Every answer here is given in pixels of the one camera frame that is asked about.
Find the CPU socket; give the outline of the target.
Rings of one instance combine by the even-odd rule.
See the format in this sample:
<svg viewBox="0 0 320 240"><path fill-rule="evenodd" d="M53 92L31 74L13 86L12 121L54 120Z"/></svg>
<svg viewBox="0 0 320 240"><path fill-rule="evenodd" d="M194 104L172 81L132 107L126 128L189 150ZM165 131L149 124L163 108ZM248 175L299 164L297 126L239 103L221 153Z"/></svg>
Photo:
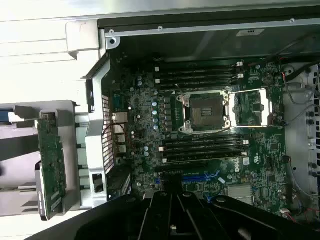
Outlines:
<svg viewBox="0 0 320 240"><path fill-rule="evenodd" d="M185 92L176 97L182 105L183 125L178 131L187 135L214 134L230 130L230 95L225 90Z"/></svg>

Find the grey metal PC case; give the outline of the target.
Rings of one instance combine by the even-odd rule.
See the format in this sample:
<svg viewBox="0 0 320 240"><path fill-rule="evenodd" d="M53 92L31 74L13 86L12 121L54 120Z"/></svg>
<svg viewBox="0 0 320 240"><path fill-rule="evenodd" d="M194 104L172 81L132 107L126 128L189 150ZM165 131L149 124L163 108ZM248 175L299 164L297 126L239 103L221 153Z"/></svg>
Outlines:
<svg viewBox="0 0 320 240"><path fill-rule="evenodd" d="M109 199L104 154L105 88L121 65L154 62L254 60L279 63L283 80L285 155L290 216L320 229L320 0L222 11L157 11L99 19L104 56L86 76L89 122L85 136L93 203L101 205L129 190L121 167L112 171L119 195ZM260 35L237 36L241 30Z"/></svg>

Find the green motherboard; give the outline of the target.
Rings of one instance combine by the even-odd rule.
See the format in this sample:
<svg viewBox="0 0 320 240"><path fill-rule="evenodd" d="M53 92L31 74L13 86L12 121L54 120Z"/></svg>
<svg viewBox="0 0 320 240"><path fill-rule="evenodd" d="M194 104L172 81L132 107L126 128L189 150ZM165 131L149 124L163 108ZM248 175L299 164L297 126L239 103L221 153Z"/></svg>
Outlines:
<svg viewBox="0 0 320 240"><path fill-rule="evenodd" d="M223 132L210 134L189 135L181 133L178 128L183 125L182 104L176 100L180 95L175 85L156 85L154 75L198 74L198 73L230 73L244 74L233 85L179 85L183 93L222 90L231 92L265 88L267 97L272 102L272 114L268 117L269 125L285 124L284 118L284 79L285 74L277 62L257 64L254 60L245 61L242 72L155 72L155 63L143 62L137 64L123 64L118 78L111 86L104 89L104 108L107 111L103 128L103 145L106 160L106 174L108 179L108 197L114 199L120 195L113 186L115 178L112 171L124 168L129 175L129 190L140 197L161 189L160 178L163 175L172 176L200 176L210 178L203 182L182 182L184 191L193 192L197 197L210 201L219 195L228 196L228 186L249 184L252 189L252 206L288 218L291 215L281 214L280 209L289 210L290 187L288 186L287 170L283 162L286 154L285 127L270 128L234 128ZM263 74L273 74L274 84L265 85ZM142 86L138 87L137 77L142 76ZM127 123L113 123L113 113L127 112ZM117 153L113 126L124 124L126 137L126 153ZM164 141L179 139L201 139L225 135L240 135L249 140L243 143L211 143L165 146ZM198 146L246 146L246 149L201 150L201 151L171 151L159 152L159 147L180 148ZM149 157L144 156L144 147L149 147ZM207 167L195 170L155 172L154 167L166 165L162 163L163 153L207 152L207 151L245 151L246 157L194 161L208 163Z"/></svg>

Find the grey parts rack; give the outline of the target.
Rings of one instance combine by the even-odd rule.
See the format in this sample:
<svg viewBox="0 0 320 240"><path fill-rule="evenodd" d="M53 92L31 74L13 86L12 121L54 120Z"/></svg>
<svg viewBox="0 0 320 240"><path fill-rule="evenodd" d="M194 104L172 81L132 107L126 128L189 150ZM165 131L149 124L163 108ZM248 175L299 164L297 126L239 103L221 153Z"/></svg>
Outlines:
<svg viewBox="0 0 320 240"><path fill-rule="evenodd" d="M38 123L40 113L55 113L66 175L62 209L54 216L79 209L75 104L70 100L0 103L14 109L12 124L0 123L0 217L39 214L35 165L40 161Z"/></svg>

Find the silver chipset heatsink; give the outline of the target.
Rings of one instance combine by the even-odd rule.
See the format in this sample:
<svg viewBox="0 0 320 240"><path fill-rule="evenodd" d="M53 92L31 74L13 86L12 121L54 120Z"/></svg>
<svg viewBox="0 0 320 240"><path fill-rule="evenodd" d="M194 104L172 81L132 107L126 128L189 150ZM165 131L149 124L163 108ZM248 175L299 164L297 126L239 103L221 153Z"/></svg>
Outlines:
<svg viewBox="0 0 320 240"><path fill-rule="evenodd" d="M248 205L253 204L252 187L250 184L234 184L228 186L228 196L246 203Z"/></svg>

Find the blue expansion slot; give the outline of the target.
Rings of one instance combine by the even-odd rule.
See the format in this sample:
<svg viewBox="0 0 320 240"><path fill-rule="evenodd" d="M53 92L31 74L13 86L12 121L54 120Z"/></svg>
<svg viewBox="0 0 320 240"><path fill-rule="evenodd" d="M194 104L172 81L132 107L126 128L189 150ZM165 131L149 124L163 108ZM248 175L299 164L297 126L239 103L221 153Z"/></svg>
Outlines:
<svg viewBox="0 0 320 240"><path fill-rule="evenodd" d="M207 182L209 180L210 178L206 177L205 175L193 175L182 177L183 183Z"/></svg>

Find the white plastic corner block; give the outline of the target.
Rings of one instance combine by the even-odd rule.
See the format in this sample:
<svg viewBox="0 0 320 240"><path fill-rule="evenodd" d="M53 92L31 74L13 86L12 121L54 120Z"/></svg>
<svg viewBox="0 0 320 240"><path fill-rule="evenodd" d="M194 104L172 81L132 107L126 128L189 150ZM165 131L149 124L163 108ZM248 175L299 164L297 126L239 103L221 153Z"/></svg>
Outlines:
<svg viewBox="0 0 320 240"><path fill-rule="evenodd" d="M98 21L96 19L70 21L65 24L66 45L68 54L78 59L83 51L100 48Z"/></svg>

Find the round coin cell battery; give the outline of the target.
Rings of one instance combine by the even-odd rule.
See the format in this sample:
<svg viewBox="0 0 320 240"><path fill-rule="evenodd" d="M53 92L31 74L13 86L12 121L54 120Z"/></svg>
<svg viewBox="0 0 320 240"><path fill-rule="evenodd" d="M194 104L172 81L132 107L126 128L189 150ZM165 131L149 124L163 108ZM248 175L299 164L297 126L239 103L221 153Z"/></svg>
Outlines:
<svg viewBox="0 0 320 240"><path fill-rule="evenodd" d="M273 85L275 82L273 74L268 72L265 72L263 74L262 81L267 86Z"/></svg>

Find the white label sticker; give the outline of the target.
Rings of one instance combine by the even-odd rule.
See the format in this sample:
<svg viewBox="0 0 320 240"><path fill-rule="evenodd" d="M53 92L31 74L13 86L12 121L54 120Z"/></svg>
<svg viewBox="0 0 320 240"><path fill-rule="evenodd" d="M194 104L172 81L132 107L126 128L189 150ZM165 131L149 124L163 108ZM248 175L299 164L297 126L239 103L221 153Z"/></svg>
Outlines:
<svg viewBox="0 0 320 240"><path fill-rule="evenodd" d="M264 29L246 29L240 30L236 36L237 37L250 37L250 36L258 36L264 32Z"/></svg>

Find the silver socket cover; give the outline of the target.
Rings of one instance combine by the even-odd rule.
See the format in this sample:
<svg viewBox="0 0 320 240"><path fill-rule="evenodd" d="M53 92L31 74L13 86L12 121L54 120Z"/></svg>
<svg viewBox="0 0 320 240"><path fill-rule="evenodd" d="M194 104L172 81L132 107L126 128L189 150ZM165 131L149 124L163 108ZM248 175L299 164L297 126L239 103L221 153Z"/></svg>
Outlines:
<svg viewBox="0 0 320 240"><path fill-rule="evenodd" d="M268 126L272 102L265 88L228 93L228 117L231 126Z"/></svg>

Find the blue plastic piece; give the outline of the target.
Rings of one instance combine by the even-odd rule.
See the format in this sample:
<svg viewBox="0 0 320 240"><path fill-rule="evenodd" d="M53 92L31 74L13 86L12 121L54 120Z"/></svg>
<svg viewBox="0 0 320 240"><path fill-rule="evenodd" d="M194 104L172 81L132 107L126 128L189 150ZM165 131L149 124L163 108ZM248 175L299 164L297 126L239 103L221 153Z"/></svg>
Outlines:
<svg viewBox="0 0 320 240"><path fill-rule="evenodd" d="M0 108L0 123L12 124L9 114L14 113L13 108Z"/></svg>

